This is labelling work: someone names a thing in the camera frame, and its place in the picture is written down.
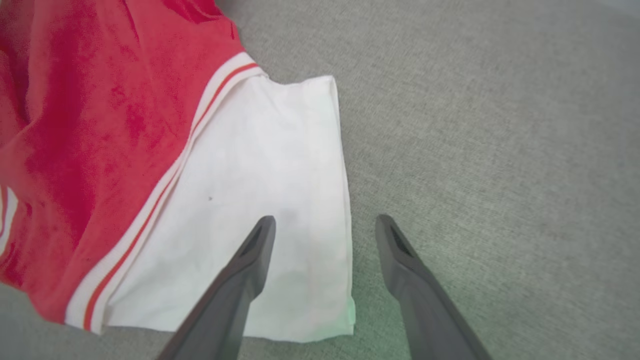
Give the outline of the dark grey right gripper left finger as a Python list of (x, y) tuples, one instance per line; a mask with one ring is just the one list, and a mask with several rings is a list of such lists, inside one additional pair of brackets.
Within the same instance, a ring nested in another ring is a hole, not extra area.
[(163, 348), (159, 360), (236, 360), (250, 304), (265, 288), (274, 216), (260, 218)]

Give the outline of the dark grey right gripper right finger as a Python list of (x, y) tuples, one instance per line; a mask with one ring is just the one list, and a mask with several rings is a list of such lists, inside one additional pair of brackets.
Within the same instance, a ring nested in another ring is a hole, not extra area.
[(492, 357), (393, 217), (375, 219), (375, 241), (387, 290), (398, 301), (413, 360)]

